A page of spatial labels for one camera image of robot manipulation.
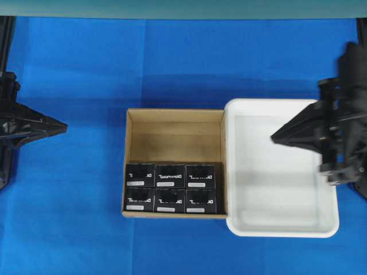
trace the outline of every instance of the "small black box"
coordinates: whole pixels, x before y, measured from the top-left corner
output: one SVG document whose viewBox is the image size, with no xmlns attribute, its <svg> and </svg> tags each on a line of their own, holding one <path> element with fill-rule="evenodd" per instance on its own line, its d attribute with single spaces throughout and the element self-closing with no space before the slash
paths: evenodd
<svg viewBox="0 0 367 275">
<path fill-rule="evenodd" d="M 186 213 L 216 214 L 215 190 L 186 190 Z"/>
<path fill-rule="evenodd" d="M 155 212 L 184 213 L 185 190 L 157 189 L 154 210 Z"/>
<path fill-rule="evenodd" d="M 126 188 L 125 210 L 153 212 L 154 189 L 150 188 Z"/>
<path fill-rule="evenodd" d="M 185 188 L 185 165 L 156 165 L 157 188 Z"/>
<path fill-rule="evenodd" d="M 214 165 L 186 165 L 186 188 L 215 189 L 216 176 Z"/>
<path fill-rule="evenodd" d="M 154 187 L 155 164 L 127 164 L 127 187 Z"/>
</svg>

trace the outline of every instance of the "open cardboard box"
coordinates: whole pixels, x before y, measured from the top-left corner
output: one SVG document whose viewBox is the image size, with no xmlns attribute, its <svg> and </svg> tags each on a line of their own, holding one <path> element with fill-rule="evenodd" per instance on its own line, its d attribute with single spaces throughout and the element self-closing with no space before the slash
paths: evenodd
<svg viewBox="0 0 367 275">
<path fill-rule="evenodd" d="M 218 214 L 138 211 L 122 211 L 122 214 L 125 217 L 225 219 L 225 158 L 224 110 L 129 109 L 124 175 L 127 163 L 221 163 L 223 175 L 222 180 L 216 182 L 216 189 L 224 192 L 220 192 L 222 211 Z"/>
</svg>

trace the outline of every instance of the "blue cloth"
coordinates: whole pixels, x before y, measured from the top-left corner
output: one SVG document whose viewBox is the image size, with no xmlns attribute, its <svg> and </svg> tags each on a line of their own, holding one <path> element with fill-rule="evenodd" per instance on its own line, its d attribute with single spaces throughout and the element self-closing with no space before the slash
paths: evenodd
<svg viewBox="0 0 367 275">
<path fill-rule="evenodd" d="M 317 98 L 354 20 L 18 18 L 18 101 L 69 124 L 21 148 L 0 192 L 1 274 L 365 274 L 367 203 L 338 188 L 329 239 L 241 238 L 225 221 L 120 214 L 129 107 Z"/>
</svg>

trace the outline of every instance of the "blue surface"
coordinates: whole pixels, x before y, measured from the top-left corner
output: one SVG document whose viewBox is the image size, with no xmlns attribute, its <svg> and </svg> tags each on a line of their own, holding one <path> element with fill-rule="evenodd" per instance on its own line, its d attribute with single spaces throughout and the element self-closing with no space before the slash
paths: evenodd
<svg viewBox="0 0 367 275">
<path fill-rule="evenodd" d="M 0 193 L 0 274 L 366 274 L 367 203 L 338 188 L 329 239 L 240 238 L 225 221 L 120 214 L 128 107 L 317 98 L 354 20 L 18 18 L 19 102 L 69 124 L 24 146 Z"/>
</svg>

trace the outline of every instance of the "white plastic bin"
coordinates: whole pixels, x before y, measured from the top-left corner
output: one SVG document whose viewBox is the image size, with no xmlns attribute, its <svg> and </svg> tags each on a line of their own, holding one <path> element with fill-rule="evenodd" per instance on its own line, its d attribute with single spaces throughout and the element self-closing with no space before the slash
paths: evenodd
<svg viewBox="0 0 367 275">
<path fill-rule="evenodd" d="M 225 107 L 229 229 L 239 236 L 330 237 L 338 230 L 334 186 L 321 156 L 270 136 L 312 100 L 236 99 Z"/>
</svg>

